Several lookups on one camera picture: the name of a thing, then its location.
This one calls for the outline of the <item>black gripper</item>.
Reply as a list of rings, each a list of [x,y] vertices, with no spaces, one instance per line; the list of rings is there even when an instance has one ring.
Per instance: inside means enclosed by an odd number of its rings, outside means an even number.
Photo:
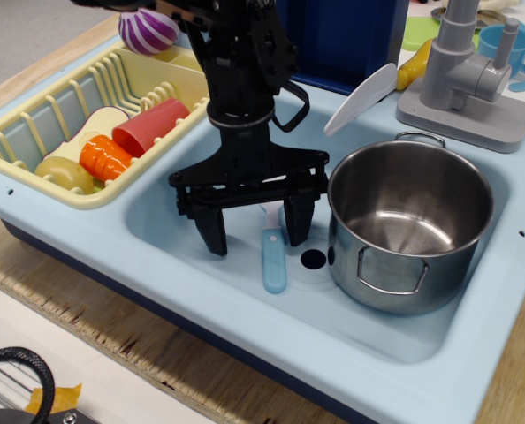
[[[321,150],[284,147],[270,136],[269,119],[255,122],[209,122],[221,145],[210,157],[171,174],[181,215],[195,220],[212,254],[227,255],[221,209],[285,200],[285,223],[291,246],[307,240],[315,203],[327,184],[329,155]]]

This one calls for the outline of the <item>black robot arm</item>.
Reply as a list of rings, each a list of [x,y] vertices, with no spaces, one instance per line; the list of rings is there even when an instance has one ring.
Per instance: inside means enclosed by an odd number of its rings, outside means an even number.
[[[187,35],[209,90],[207,114],[220,133],[211,157],[170,176],[181,215],[196,224],[213,253],[226,255],[223,212],[282,201],[290,243],[308,237],[316,201],[326,191],[329,156],[272,142],[275,98],[307,93],[292,82],[297,47],[272,1],[100,1],[100,9],[157,11]]]

